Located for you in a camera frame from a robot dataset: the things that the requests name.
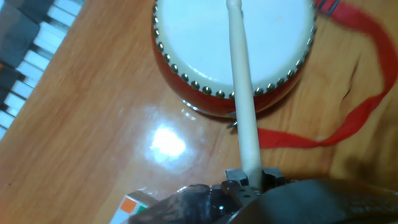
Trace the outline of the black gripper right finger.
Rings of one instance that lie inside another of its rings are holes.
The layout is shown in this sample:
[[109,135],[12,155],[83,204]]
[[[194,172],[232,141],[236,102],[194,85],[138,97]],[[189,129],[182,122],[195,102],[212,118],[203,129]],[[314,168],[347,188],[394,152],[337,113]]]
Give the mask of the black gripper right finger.
[[279,168],[263,168],[263,187],[279,187],[286,184],[286,179]]

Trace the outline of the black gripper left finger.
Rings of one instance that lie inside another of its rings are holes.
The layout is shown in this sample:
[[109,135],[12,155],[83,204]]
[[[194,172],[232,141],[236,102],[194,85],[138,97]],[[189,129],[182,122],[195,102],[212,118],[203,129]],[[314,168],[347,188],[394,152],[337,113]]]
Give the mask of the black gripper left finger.
[[239,207],[247,206],[260,195],[258,189],[249,186],[248,177],[242,169],[228,169],[224,174],[226,180],[220,184],[221,189]]

